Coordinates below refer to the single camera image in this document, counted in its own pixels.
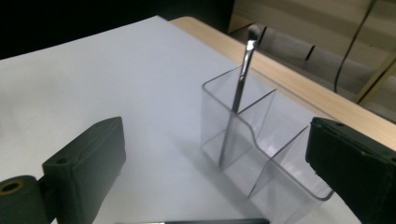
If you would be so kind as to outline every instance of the white surface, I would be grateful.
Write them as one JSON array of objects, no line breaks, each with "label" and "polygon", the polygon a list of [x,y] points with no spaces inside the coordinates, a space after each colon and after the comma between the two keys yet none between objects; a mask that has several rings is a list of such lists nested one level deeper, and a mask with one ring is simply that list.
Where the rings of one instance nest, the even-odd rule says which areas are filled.
[{"label": "white surface", "polygon": [[[235,67],[161,18],[0,61],[0,180],[122,116],[127,162],[94,223],[260,217],[199,149],[201,85]],[[303,223],[358,223],[337,198]]]}]

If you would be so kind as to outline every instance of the pen holder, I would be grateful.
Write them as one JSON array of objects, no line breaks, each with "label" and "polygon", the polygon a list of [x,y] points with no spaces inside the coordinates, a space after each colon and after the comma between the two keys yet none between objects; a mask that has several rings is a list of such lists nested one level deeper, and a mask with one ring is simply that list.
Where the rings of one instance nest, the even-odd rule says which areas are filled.
[{"label": "pen holder", "polygon": [[203,85],[202,151],[271,223],[295,223],[332,196],[305,161],[316,114],[254,69],[241,110],[232,112],[239,72],[237,67]]}]

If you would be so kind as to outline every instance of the clear plastic organizer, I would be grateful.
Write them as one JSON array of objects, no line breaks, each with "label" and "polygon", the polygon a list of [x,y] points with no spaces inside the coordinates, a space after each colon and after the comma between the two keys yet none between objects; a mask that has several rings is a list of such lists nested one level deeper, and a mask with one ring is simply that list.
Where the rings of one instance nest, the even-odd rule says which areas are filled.
[{"label": "clear plastic organizer", "polygon": [[254,69],[235,114],[239,72],[237,67],[203,85],[202,150],[271,223],[295,223],[332,196],[305,161],[317,114]]}]

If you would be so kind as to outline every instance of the beige floor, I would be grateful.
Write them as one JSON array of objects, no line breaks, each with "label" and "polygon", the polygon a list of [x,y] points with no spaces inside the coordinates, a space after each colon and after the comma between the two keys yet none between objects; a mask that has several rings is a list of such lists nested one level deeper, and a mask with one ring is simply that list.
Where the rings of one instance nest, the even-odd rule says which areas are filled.
[{"label": "beige floor", "polygon": [[[236,30],[230,33],[230,36],[245,43],[248,38],[248,28]],[[333,90],[335,75],[343,56],[314,48],[309,60],[306,60],[311,47],[308,43],[267,28],[258,51]],[[346,60],[337,85],[338,93],[353,100],[374,72],[375,68]],[[372,100],[363,106],[392,122],[396,122],[395,87],[396,76],[392,76]]]}]

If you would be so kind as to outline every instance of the wooden edge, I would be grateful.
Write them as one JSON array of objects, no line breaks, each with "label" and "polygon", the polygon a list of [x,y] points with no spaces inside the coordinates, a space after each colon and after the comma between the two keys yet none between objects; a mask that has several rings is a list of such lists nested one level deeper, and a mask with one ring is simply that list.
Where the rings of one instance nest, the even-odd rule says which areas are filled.
[{"label": "wooden edge", "polygon": [[[171,21],[171,23],[225,57],[236,63],[242,62],[245,51],[244,45],[227,35],[191,17],[179,18]],[[338,121],[396,151],[395,124],[351,103],[340,95],[325,89],[260,53],[255,53],[251,65],[293,94],[310,102],[319,110],[325,111]]]}]

